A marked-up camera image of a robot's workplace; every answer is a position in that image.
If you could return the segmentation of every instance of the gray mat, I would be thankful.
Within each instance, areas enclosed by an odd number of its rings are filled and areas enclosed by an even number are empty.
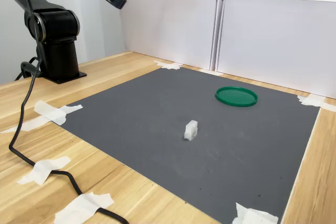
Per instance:
[[[240,86],[237,108],[215,91]],[[159,69],[71,105],[63,128],[222,223],[236,202],[281,218],[319,108],[297,96],[181,68]],[[186,124],[198,134],[183,139]]]

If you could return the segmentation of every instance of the white tape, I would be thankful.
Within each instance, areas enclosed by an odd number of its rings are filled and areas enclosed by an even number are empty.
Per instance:
[[[54,108],[53,106],[50,106],[49,104],[43,102],[43,101],[38,101],[35,104],[34,111],[36,111],[40,115],[39,117],[32,119],[30,121],[24,122],[22,124],[21,130],[22,131],[31,131],[35,128],[41,127],[42,125],[45,125],[46,123],[53,121],[57,123],[58,125],[62,125],[66,121],[66,114],[69,114],[71,112],[74,112],[76,110],[79,110],[83,108],[82,105],[77,105],[77,106],[63,106],[60,107],[59,109]],[[2,131],[0,133],[8,133],[8,132],[15,132],[17,129],[17,126],[12,127],[8,130]]]
[[[221,76],[223,74],[223,73],[220,73],[220,72],[215,72],[215,71],[211,71],[211,70],[207,70],[207,69],[201,69],[200,72],[209,73],[209,74],[212,74],[214,76]]]
[[[65,113],[64,111],[58,108],[54,108],[53,106],[41,100],[35,104],[34,111],[39,113],[40,115],[43,115],[50,121],[54,121],[58,118],[65,118],[65,116],[67,115],[67,113]]]
[[[69,157],[60,157],[58,159],[46,159],[36,162],[33,170],[23,176],[17,183],[26,184],[35,181],[38,185],[43,185],[43,183],[48,178],[52,170],[58,170],[66,166],[71,159]]]
[[[174,63],[163,63],[163,62],[160,62],[160,61],[157,61],[155,60],[154,62],[157,63],[158,66],[162,66],[161,68],[166,68],[166,69],[180,69],[180,66],[183,65],[181,63],[177,63],[177,62],[174,62]]]
[[[298,95],[299,101],[302,105],[310,105],[315,107],[321,107],[325,110],[336,112],[336,106],[324,102],[325,97],[317,94],[310,94],[307,97],[301,97]]]
[[[267,212],[245,208],[236,203],[237,217],[232,224],[277,224],[278,217],[270,215]]]
[[[90,219],[98,208],[107,208],[113,203],[110,194],[81,194],[55,214],[54,224],[81,224]]]

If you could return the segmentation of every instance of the green plastic lid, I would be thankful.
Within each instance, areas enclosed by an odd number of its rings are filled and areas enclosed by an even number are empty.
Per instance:
[[[222,87],[216,91],[216,98],[230,106],[249,107],[257,103],[258,96],[241,87]]]

